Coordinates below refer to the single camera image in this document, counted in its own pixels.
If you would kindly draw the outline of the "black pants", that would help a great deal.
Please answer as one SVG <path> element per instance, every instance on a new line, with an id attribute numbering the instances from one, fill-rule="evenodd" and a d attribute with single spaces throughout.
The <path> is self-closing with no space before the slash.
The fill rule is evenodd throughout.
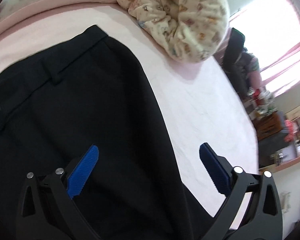
<path id="1" fill-rule="evenodd" d="M 0 74 L 0 239 L 29 172 L 99 158 L 76 206 L 101 239 L 201 239 L 212 218 L 182 183 L 141 64 L 93 25 Z"/>

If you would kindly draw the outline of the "pink curtain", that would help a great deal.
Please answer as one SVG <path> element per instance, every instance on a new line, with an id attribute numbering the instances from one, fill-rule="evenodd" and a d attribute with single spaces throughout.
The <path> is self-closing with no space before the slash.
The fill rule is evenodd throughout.
<path id="1" fill-rule="evenodd" d="M 275 97 L 300 84 L 300 42 L 260 72 L 263 86 Z"/>

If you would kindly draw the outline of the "wooden chair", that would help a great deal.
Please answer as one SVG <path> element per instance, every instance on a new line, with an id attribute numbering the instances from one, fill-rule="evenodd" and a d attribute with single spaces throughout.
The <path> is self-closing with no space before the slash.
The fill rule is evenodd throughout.
<path id="1" fill-rule="evenodd" d="M 258 141 L 270 137 L 283 129 L 283 125 L 280 122 L 277 112 L 273 112 L 272 114 L 261 118 L 256 118 L 253 120 L 253 126 L 256 130 Z"/>

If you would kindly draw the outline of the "black reclining chair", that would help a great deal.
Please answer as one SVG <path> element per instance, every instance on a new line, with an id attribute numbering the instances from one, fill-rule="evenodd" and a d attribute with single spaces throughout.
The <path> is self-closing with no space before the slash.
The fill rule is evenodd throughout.
<path id="1" fill-rule="evenodd" d="M 241 100 L 248 97 L 250 89 L 262 87 L 258 58 L 247 51 L 245 39 L 243 33 L 235 28 L 230 29 L 222 60 L 222 68 Z"/>

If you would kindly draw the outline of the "pink bookshelf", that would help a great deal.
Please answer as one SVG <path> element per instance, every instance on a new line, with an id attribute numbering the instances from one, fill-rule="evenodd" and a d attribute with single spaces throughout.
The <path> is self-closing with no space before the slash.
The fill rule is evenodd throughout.
<path id="1" fill-rule="evenodd" d="M 260 170 L 277 172 L 300 163 L 300 105 L 285 114 L 276 112 L 283 129 L 258 141 Z"/>

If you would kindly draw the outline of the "pink bed blanket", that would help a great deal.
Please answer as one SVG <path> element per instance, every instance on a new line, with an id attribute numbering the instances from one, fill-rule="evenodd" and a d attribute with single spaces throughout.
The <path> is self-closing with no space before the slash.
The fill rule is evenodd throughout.
<path id="1" fill-rule="evenodd" d="M 117 5 L 79 4 L 43 12 L 0 34 L 0 74 L 11 65 L 97 26 L 138 59 L 157 100 L 182 183 L 214 215 L 224 197 L 199 159 L 207 142 L 233 165 L 258 167 L 257 138 L 239 97 L 214 58 L 173 61 Z"/>

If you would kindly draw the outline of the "rolled teddy print duvet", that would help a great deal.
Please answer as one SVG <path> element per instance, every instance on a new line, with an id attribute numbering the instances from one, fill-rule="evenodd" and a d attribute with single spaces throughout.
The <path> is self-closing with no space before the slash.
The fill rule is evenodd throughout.
<path id="1" fill-rule="evenodd" d="M 227 0 L 116 0 L 174 60 L 200 63 L 228 30 Z"/>

